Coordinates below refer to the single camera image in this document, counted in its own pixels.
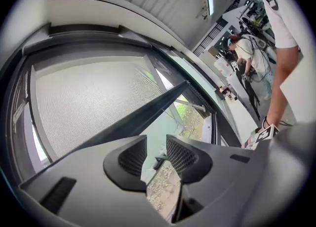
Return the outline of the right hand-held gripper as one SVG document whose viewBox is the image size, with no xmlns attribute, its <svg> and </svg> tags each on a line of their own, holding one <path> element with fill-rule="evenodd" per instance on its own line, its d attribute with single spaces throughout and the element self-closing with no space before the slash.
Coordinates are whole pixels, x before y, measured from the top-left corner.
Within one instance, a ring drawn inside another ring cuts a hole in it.
<svg viewBox="0 0 316 227">
<path fill-rule="evenodd" d="M 242 148 L 255 150 L 260 142 L 272 139 L 278 132 L 279 129 L 274 124 L 266 129 L 257 128 L 251 133 L 250 138 L 242 145 Z"/>
</svg>

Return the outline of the person's white t-shirt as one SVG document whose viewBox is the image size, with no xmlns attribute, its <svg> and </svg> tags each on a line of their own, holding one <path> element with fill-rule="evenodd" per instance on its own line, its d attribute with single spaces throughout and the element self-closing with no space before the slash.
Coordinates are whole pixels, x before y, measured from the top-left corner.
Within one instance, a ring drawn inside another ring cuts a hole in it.
<svg viewBox="0 0 316 227">
<path fill-rule="evenodd" d="M 294 0 L 263 0 L 277 48 L 303 48 L 305 19 Z"/>
</svg>

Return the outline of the black tripod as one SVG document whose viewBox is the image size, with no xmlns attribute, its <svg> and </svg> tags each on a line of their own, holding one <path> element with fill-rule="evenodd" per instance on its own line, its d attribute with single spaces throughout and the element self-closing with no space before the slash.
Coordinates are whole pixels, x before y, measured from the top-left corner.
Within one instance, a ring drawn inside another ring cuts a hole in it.
<svg viewBox="0 0 316 227">
<path fill-rule="evenodd" d="M 246 100 L 250 102 L 255 112 L 255 116 L 257 117 L 257 120 L 259 121 L 260 120 L 260 115 L 258 112 L 258 106 L 260 105 L 259 98 L 257 97 L 254 89 L 252 88 L 249 78 L 248 80 L 243 80 L 241 77 L 243 74 L 240 71 L 236 72 L 236 75 L 247 94 Z"/>
</svg>

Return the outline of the assorted small desk items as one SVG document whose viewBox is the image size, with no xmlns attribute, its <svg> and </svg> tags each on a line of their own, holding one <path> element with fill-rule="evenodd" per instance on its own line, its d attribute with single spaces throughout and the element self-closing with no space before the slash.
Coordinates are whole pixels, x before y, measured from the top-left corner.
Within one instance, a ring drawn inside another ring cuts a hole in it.
<svg viewBox="0 0 316 227">
<path fill-rule="evenodd" d="M 223 85 L 219 87 L 219 97 L 221 100 L 237 100 L 237 93 L 233 87 L 229 84 L 228 86 Z"/>
</svg>

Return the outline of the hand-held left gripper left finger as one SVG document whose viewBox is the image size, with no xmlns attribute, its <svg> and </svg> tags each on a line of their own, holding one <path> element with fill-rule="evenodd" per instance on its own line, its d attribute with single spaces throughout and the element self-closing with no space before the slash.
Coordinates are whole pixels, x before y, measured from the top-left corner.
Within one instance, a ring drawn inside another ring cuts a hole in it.
<svg viewBox="0 0 316 227">
<path fill-rule="evenodd" d="M 168 227 L 141 180 L 145 135 L 75 151 L 19 187 L 19 199 L 45 227 Z"/>
</svg>

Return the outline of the black railing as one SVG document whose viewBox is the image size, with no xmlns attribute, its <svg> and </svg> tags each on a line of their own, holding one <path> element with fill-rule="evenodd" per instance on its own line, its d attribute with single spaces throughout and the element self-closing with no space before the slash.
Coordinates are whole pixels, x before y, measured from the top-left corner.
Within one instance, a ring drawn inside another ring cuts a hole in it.
<svg viewBox="0 0 316 227">
<path fill-rule="evenodd" d="M 193 54 L 197 57 L 202 54 L 210 43 L 215 40 L 215 37 L 223 30 L 223 28 L 228 24 L 226 20 L 220 18 L 216 21 L 213 27 L 208 31 L 207 35 L 198 42 L 197 46 L 193 50 Z"/>
</svg>

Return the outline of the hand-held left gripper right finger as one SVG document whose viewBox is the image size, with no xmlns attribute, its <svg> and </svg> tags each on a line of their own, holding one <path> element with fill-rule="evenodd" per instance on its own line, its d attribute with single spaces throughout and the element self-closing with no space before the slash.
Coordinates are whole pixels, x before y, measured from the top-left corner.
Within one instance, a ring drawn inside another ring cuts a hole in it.
<svg viewBox="0 0 316 227">
<path fill-rule="evenodd" d="M 167 156 L 180 176 L 176 210 L 240 212 L 258 180 L 259 151 L 167 135 Z"/>
</svg>

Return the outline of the dark-framed window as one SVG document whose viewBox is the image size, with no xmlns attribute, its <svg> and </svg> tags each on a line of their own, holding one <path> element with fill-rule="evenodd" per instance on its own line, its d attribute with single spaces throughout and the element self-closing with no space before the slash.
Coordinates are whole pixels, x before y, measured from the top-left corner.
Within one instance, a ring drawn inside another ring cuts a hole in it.
<svg viewBox="0 0 316 227">
<path fill-rule="evenodd" d="M 144 38 L 123 26 L 119 27 L 119 34 L 117 35 L 91 30 L 67 31 L 65 27 L 62 27 L 61 32 L 54 33 L 48 39 L 30 44 L 24 49 L 17 50 L 11 58 L 15 70 L 5 92 L 1 115 L 2 118 L 5 119 L 6 151 L 8 154 L 7 159 L 10 164 L 9 170 L 12 173 L 11 180 L 18 188 L 42 171 L 40 170 L 38 173 L 29 171 L 26 175 L 22 175 L 14 148 L 15 126 L 26 106 L 30 109 L 31 121 L 34 123 L 38 134 L 31 103 L 30 57 L 45 51 L 67 51 L 70 49 L 86 51 L 100 48 L 144 49 L 150 52 L 154 56 L 154 67 L 164 69 L 174 80 L 175 86 L 118 120 L 59 159 L 87 147 L 97 146 L 124 138 L 142 136 L 142 132 L 148 128 L 164 110 L 171 106 L 180 95 L 193 100 L 194 107 L 201 104 L 203 113 L 210 116 L 210 144 L 219 145 L 220 140 L 223 139 L 230 147 L 240 147 L 240 142 L 235 131 L 219 106 L 215 104 L 202 86 L 193 79 L 188 72 L 171 60 L 170 56 L 164 52 L 163 47 L 158 46 L 154 41 Z M 50 165 L 59 160 L 53 161 L 50 157 L 48 157 L 48 159 Z"/>
</svg>

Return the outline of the white roller window blind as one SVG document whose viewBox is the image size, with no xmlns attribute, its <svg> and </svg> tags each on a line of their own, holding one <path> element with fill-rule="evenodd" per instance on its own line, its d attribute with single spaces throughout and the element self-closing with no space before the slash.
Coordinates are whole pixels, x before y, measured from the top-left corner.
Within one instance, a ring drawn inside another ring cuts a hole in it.
<svg viewBox="0 0 316 227">
<path fill-rule="evenodd" d="M 144 49 L 45 51 L 30 57 L 30 93 L 43 149 L 56 161 L 172 84 Z"/>
</svg>

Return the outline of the ceiling mounted fixture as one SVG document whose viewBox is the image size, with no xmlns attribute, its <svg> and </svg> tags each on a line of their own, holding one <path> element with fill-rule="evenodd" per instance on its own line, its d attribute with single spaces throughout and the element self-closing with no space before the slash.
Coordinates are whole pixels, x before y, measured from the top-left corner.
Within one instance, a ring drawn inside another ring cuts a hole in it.
<svg viewBox="0 0 316 227">
<path fill-rule="evenodd" d="M 207 8 L 202 8 L 200 12 L 195 16 L 196 19 L 202 18 L 203 20 L 207 19 L 209 16 L 208 14 L 208 9 Z"/>
</svg>

